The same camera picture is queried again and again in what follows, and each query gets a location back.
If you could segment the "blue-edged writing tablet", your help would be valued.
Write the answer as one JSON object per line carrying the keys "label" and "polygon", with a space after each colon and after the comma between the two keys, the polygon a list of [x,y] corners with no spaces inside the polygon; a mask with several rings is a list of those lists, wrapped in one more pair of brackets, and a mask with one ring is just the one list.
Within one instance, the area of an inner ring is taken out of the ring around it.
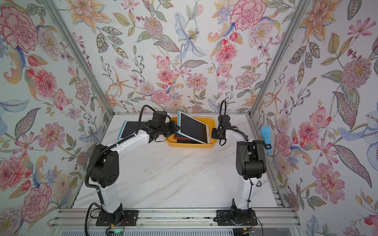
{"label": "blue-edged writing tablet", "polygon": [[124,121],[121,131],[118,135],[118,140],[122,140],[137,131],[138,121]]}
{"label": "blue-edged writing tablet", "polygon": [[178,134],[201,144],[210,144],[209,125],[204,122],[178,111],[177,125],[180,127]]}

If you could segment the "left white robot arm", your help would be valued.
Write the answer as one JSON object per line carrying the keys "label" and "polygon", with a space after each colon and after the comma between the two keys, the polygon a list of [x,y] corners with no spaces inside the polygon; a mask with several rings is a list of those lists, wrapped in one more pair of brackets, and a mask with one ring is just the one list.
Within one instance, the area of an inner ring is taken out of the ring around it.
{"label": "left white robot arm", "polygon": [[114,144],[97,145],[90,159],[85,186],[94,188],[99,197],[101,213],[108,221],[118,223],[123,218],[123,206],[118,198],[116,180],[120,174],[119,157],[155,141],[159,136],[168,138],[180,130],[165,111],[154,111],[151,120],[142,124],[139,116],[136,130]]}

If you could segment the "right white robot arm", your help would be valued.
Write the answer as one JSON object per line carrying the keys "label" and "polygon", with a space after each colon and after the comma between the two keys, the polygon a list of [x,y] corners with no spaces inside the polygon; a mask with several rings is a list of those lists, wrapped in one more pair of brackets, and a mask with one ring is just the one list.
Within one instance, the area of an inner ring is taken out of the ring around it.
{"label": "right white robot arm", "polygon": [[228,140],[236,141],[236,170],[240,176],[236,198],[232,200],[230,217],[250,218],[254,189],[266,173],[265,146],[261,140],[250,140],[248,135],[230,122],[229,115],[218,116],[218,127],[212,129],[212,138],[223,146]]}

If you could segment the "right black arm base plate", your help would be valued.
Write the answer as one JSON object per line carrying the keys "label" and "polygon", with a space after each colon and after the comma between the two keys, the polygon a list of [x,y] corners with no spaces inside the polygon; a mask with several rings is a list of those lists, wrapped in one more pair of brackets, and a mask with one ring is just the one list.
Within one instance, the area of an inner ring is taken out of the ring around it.
{"label": "right black arm base plate", "polygon": [[218,226],[257,226],[258,220],[255,211],[250,209],[231,211],[217,210],[216,217],[213,219]]}

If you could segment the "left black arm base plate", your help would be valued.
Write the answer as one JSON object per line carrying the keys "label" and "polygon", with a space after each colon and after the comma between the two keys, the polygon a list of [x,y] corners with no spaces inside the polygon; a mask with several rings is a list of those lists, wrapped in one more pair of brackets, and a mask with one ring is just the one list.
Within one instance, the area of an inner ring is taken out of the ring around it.
{"label": "left black arm base plate", "polygon": [[138,220],[138,210],[122,210],[122,212],[117,211],[112,214],[101,210],[99,216],[97,217],[96,226],[136,226]]}

